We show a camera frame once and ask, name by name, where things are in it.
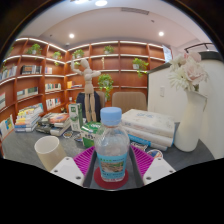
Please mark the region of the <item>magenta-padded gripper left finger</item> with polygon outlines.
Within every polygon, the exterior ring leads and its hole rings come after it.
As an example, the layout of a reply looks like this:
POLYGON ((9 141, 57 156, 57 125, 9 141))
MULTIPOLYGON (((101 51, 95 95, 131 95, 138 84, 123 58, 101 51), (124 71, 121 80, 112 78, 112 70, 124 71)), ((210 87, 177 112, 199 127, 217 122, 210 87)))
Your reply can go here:
POLYGON ((89 188, 95 160, 95 147, 92 146, 77 154, 74 158, 65 157, 51 170, 51 173, 76 185, 89 188))

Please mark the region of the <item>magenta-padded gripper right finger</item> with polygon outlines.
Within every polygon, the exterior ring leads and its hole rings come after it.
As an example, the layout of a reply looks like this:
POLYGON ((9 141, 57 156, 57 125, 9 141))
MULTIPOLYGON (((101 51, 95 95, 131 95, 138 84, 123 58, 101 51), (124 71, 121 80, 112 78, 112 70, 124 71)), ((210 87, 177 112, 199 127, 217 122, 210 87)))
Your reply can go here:
POLYGON ((132 146, 129 155, 137 187, 143 187, 167 175, 175 173, 175 169, 163 158, 153 158, 143 150, 132 146))

